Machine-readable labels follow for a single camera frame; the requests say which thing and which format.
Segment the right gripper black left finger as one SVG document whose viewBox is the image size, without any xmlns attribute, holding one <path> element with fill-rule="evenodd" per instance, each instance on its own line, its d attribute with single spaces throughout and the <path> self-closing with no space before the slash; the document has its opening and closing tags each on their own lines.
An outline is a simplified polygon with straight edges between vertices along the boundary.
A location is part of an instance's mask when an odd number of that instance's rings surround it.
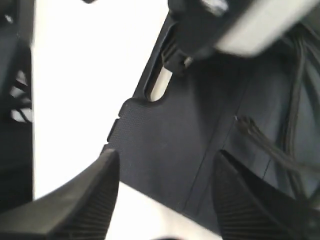
<svg viewBox="0 0 320 240">
<path fill-rule="evenodd" d="M 0 216 L 2 240 L 104 240 L 117 202 L 120 157 L 106 149 L 56 190 Z"/>
</svg>

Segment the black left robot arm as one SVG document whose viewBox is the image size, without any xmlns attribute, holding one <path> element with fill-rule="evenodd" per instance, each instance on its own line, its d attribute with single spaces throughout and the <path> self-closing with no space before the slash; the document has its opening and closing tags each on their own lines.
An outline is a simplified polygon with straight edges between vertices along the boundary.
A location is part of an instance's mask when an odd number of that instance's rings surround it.
<svg viewBox="0 0 320 240">
<path fill-rule="evenodd" d="M 33 200 L 35 1 L 0 2 L 0 211 Z"/>
</svg>

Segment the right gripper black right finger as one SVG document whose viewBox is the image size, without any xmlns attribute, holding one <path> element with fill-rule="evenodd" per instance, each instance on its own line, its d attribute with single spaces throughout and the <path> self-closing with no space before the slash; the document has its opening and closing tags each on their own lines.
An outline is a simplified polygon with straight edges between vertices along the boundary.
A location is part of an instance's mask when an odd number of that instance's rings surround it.
<svg viewBox="0 0 320 240">
<path fill-rule="evenodd" d="M 320 212 L 277 190 L 225 150 L 213 159 L 212 201 L 224 240 L 318 240 Z"/>
</svg>

